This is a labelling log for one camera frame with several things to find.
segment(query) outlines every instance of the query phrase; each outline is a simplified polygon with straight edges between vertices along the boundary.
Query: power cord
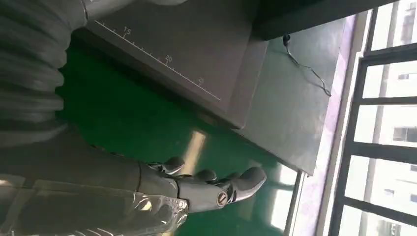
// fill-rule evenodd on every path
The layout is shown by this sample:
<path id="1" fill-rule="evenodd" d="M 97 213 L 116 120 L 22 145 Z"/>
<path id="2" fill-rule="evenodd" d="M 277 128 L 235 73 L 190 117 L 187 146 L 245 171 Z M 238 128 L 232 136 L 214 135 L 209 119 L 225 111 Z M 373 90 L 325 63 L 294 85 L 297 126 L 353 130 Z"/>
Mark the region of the power cord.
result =
<path id="1" fill-rule="evenodd" d="M 290 42 L 291 42 L 291 36 L 289 34 L 284 35 L 284 37 L 282 38 L 282 41 L 284 43 L 285 48 L 287 49 L 287 54 L 290 57 L 290 59 L 293 61 L 293 63 L 295 65 L 297 65 L 298 67 L 304 67 L 304 68 L 310 69 L 311 72 L 313 72 L 313 74 L 317 78 L 319 78 L 319 80 L 322 82 L 323 85 L 321 86 L 321 88 L 323 89 L 325 94 L 330 97 L 331 92 L 326 88 L 326 84 L 325 84 L 324 80 L 313 70 L 313 68 L 311 68 L 310 66 L 306 66 L 306 65 L 303 65 L 303 64 L 299 63 L 297 61 L 297 59 L 291 54 L 290 49 L 289 49 Z"/>

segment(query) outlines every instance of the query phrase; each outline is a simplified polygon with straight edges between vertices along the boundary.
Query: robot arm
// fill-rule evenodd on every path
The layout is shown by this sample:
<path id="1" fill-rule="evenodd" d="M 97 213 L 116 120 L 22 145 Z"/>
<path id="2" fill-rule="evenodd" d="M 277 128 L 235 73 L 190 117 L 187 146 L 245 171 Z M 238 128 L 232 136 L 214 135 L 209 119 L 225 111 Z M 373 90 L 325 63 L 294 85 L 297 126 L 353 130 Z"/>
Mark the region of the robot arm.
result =
<path id="1" fill-rule="evenodd" d="M 175 176 L 181 160 L 115 156 L 55 119 L 72 31 L 132 1 L 0 0 L 0 235 L 173 231 L 188 213 L 249 198 L 265 182 L 260 168 L 221 180 L 212 171 Z"/>

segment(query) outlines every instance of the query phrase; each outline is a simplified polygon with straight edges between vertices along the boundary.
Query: ruler marking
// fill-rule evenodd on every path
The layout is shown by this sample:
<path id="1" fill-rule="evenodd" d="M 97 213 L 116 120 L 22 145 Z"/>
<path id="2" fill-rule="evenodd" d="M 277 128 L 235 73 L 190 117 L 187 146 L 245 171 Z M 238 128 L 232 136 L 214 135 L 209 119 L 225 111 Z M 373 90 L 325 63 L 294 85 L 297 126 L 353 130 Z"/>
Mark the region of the ruler marking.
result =
<path id="1" fill-rule="evenodd" d="M 155 61 L 159 62 L 161 65 L 165 66 L 166 68 L 174 71 L 176 74 L 178 74 L 179 76 L 183 77 L 184 79 L 186 79 L 187 81 L 189 81 L 190 83 L 192 83 L 193 85 L 197 86 L 198 88 L 200 88 L 201 90 L 203 90 L 204 92 L 210 94 L 211 96 L 213 96 L 215 99 L 221 101 L 220 98 L 218 98 L 216 95 L 212 94 L 211 92 L 207 91 L 206 89 L 200 87 L 198 84 L 196 84 L 195 82 L 193 82 L 192 80 L 188 79 L 188 77 L 183 76 L 181 73 L 175 71 L 173 68 L 169 67 L 167 64 L 161 62 L 160 60 L 158 60 L 157 58 L 155 58 L 154 56 L 152 56 L 152 54 L 146 52 L 143 48 L 139 48 L 138 46 L 135 45 L 135 43 L 130 42 L 129 40 L 125 39 L 124 37 L 118 35 L 116 33 L 116 31 L 114 29 L 109 29 L 107 26 L 104 25 L 104 23 L 100 23 L 98 21 L 95 21 L 97 24 L 101 25 L 102 27 L 104 27 L 105 29 L 107 29 L 108 31 L 112 32 L 114 35 L 118 36 L 119 38 L 123 39 L 124 41 L 128 42 L 130 45 L 132 45 L 133 47 L 139 49 L 140 51 L 142 51 L 143 53 L 145 53 L 146 55 L 148 55 L 149 57 L 153 58 Z"/>

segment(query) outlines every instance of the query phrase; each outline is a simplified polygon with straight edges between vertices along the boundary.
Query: green floor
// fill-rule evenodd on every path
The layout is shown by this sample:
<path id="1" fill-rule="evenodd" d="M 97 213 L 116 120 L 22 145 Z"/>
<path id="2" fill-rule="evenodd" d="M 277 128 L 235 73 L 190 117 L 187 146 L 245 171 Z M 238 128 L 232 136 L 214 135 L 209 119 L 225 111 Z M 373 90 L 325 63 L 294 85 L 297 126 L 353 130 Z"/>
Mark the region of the green floor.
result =
<path id="1" fill-rule="evenodd" d="M 210 168 L 219 177 L 263 166 L 268 180 L 252 199 L 189 216 L 176 235 L 281 235 L 295 172 L 224 127 L 210 125 L 187 106 L 170 102 L 137 72 L 73 43 L 62 69 L 65 99 L 59 115 L 75 123 L 91 144 L 145 162 L 187 159 L 185 172 Z"/>

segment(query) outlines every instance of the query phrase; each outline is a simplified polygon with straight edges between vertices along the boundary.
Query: window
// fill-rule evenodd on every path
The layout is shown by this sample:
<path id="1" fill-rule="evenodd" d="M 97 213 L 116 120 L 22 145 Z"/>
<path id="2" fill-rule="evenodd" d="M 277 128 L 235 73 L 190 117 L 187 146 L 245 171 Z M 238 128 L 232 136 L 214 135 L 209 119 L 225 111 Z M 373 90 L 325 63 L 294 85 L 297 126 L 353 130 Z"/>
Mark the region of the window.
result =
<path id="1" fill-rule="evenodd" d="M 394 141 L 417 143 L 417 128 L 396 127 L 392 139 Z"/>
<path id="2" fill-rule="evenodd" d="M 401 225 L 380 220 L 377 226 L 378 236 L 401 236 Z"/>
<path id="3" fill-rule="evenodd" d="M 417 203 L 417 195 L 411 194 L 410 201 L 412 201 L 413 203 Z"/>
<path id="4" fill-rule="evenodd" d="M 394 196 L 395 191 L 392 189 L 384 189 L 384 193 L 387 196 Z"/>
<path id="5" fill-rule="evenodd" d="M 373 9 L 328 235 L 417 236 L 416 2 Z"/>
<path id="6" fill-rule="evenodd" d="M 416 79 L 417 73 L 398 75 L 399 80 Z"/>
<path id="7" fill-rule="evenodd" d="M 403 74 L 403 75 L 398 76 L 399 80 L 407 80 L 408 78 L 409 78 L 409 74 Z"/>

